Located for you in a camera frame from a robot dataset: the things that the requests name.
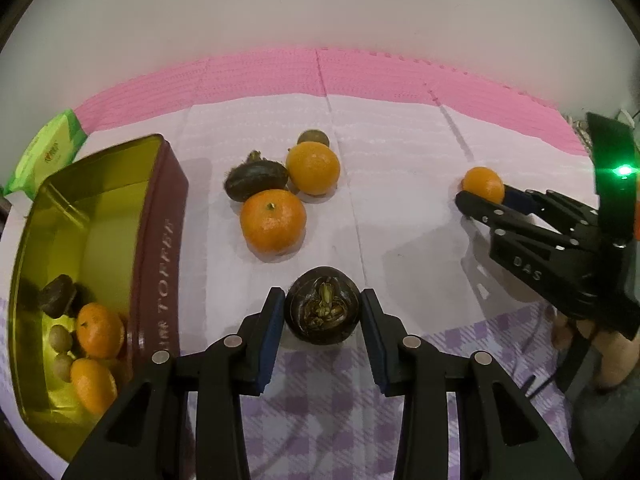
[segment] orange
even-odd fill
[[[289,150],[287,170],[296,187],[308,195],[324,195],[338,183],[340,161],[320,142],[300,142]]]
[[[99,303],[89,303],[80,309],[76,334],[86,354],[97,359],[113,359],[124,343],[120,317]]]
[[[285,189],[261,191],[240,211],[244,239],[259,253],[281,253],[293,247],[302,239],[305,225],[305,207]]]
[[[483,166],[476,166],[466,172],[462,181],[462,189],[495,204],[502,203],[504,199],[502,180],[494,170]]]
[[[116,381],[109,369],[93,359],[76,359],[71,365],[71,383],[80,403],[89,413],[102,415],[116,399]]]

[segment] mangosteen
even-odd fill
[[[37,303],[47,316],[57,319],[63,314],[71,314],[71,304],[76,297],[74,280],[60,274],[38,293]]]
[[[291,285],[284,319],[303,341],[339,343],[351,335],[360,320],[360,291],[340,270],[316,267]]]
[[[246,161],[229,171],[225,191],[231,200],[245,202],[249,197],[267,189],[285,189],[289,172],[279,162],[267,160],[260,152],[249,153]]]

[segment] cable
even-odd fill
[[[591,332],[590,336],[587,338],[587,341],[589,343],[589,345],[591,345],[591,343],[593,343],[593,340],[596,339],[596,336],[600,333],[600,327],[598,325],[595,326],[593,332]],[[529,400],[533,400],[534,397],[536,397],[537,394],[539,394],[542,390],[544,390],[547,386],[549,386],[549,384],[551,384],[552,381],[556,380],[556,377],[558,376],[558,372],[562,369],[562,364],[556,368],[556,371],[553,372],[549,378],[543,382],[542,384],[540,384],[539,387],[537,387],[535,390],[533,390],[533,392],[531,394],[529,394],[527,396],[527,399]],[[524,384],[522,385],[522,390],[524,392],[526,392],[530,386],[533,384],[533,381],[536,380],[536,376],[532,375],[531,377],[529,377],[529,379],[527,379]]]

